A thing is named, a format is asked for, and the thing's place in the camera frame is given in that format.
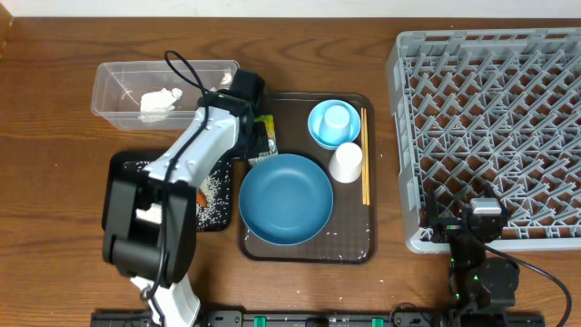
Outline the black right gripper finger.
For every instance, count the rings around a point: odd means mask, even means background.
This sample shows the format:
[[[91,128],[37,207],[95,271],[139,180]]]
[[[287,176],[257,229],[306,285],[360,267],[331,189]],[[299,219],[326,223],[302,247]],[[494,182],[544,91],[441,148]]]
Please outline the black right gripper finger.
[[[439,217],[438,202],[432,184],[427,189],[425,217],[427,225],[432,225]]]
[[[502,213],[509,213],[509,210],[507,209],[507,207],[502,203],[501,198],[495,193],[494,187],[491,183],[489,183],[485,187],[483,198],[496,198],[496,199],[498,199],[498,202],[500,203],[500,206],[502,208]]]

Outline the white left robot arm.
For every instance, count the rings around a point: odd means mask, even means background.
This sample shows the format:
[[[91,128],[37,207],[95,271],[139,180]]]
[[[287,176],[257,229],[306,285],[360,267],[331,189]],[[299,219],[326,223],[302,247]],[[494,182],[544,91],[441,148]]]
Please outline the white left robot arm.
[[[196,194],[228,153],[246,154],[265,81],[240,69],[231,86],[204,91],[191,124],[142,170],[111,166],[103,205],[103,259],[131,280],[160,326],[192,326],[201,302],[189,277]]]

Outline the yellow green snack wrapper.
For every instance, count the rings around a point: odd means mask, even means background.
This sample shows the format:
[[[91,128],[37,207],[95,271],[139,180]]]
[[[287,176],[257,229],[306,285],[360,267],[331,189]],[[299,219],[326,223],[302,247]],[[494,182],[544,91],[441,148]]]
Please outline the yellow green snack wrapper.
[[[262,123],[269,140],[276,141],[274,118],[272,114],[264,114],[255,119],[255,123]]]

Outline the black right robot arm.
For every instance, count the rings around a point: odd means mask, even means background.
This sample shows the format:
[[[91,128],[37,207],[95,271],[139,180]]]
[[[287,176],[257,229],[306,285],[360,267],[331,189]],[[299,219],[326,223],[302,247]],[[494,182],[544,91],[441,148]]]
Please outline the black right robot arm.
[[[503,231],[510,212],[487,186],[482,197],[463,205],[457,216],[438,212],[428,189],[425,214],[432,240],[448,243],[448,287],[458,305],[447,313],[450,326],[507,326],[507,309],[516,304],[519,268],[501,256],[487,258],[486,245]]]

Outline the light blue bowl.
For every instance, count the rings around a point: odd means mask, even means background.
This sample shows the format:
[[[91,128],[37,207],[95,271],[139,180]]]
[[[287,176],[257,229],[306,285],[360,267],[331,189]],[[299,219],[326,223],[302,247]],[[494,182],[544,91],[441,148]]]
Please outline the light blue bowl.
[[[319,129],[320,129],[320,122],[322,116],[324,115],[325,111],[333,106],[333,105],[342,105],[344,106],[350,113],[350,133],[347,139],[341,143],[349,143],[354,141],[360,132],[361,120],[359,117],[359,112],[355,109],[355,107],[345,101],[341,100],[326,100],[317,104],[311,111],[308,118],[308,129],[310,132],[311,137],[315,140],[315,142],[324,149],[327,150],[335,150],[341,144],[332,145],[332,144],[325,144],[319,136]]]

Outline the white napkin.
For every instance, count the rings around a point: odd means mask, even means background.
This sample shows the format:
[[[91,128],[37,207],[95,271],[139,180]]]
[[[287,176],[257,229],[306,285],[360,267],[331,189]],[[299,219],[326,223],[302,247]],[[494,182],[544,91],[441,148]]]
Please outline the white napkin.
[[[163,88],[160,91],[144,94],[141,98],[139,119],[144,123],[164,120],[175,109],[175,103],[182,97],[182,90]]]

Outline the orange carrot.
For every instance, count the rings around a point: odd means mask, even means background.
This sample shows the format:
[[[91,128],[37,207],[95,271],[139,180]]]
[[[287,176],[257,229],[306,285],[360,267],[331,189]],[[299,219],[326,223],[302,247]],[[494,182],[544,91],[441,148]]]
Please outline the orange carrot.
[[[199,204],[201,207],[207,206],[206,197],[201,190],[198,190],[196,193],[196,203]]]

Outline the dark blue plate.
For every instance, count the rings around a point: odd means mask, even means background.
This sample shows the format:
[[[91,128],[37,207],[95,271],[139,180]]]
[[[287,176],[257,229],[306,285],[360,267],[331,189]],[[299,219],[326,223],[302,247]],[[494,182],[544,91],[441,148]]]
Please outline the dark blue plate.
[[[267,243],[295,245],[316,236],[334,205],[330,179],[311,159],[274,155],[244,177],[239,209],[248,229]]]

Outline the light blue cup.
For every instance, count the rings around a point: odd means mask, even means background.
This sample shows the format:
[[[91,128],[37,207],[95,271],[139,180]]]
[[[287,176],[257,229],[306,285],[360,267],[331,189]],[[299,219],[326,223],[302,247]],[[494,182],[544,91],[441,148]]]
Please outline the light blue cup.
[[[329,107],[320,122],[319,136],[325,144],[343,143],[350,133],[350,113],[342,105]]]

